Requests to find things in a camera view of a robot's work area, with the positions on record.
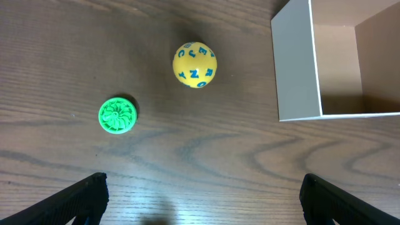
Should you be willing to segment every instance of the green textured sphere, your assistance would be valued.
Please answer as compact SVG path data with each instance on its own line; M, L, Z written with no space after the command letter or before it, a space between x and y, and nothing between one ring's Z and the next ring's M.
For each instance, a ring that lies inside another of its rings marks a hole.
M136 108L122 97L107 100L99 110L100 125L111 134L123 134L130 131L137 117Z

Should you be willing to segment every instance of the wooden surface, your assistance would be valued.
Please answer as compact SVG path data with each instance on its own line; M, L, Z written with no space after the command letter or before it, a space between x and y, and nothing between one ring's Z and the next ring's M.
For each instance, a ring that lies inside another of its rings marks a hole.
M400 119L278 122L273 0L1 0L0 218L97 171L102 224L305 224L316 173L400 217ZM218 70L203 89L171 56L204 41ZM140 105L125 135L100 105Z

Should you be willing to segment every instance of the white box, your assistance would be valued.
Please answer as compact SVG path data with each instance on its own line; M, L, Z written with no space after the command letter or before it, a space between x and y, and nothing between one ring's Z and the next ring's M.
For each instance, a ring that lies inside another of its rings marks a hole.
M400 115L400 0L291 0L271 29L280 121Z

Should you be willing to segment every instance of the box wall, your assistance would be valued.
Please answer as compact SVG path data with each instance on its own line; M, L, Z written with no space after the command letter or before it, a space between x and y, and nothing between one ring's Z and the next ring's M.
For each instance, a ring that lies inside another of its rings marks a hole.
M322 114L309 0L290 1L272 19L279 119Z
M400 111L400 2L356 26L366 111Z
M353 27L314 25L323 114L364 113Z
M399 0L312 0L314 24L357 26Z

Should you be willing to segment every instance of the green ball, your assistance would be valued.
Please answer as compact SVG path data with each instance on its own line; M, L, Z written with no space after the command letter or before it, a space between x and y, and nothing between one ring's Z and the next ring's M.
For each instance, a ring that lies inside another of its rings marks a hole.
M101 127L111 134L130 131L136 123L138 114L134 105L122 97L107 100L99 110Z

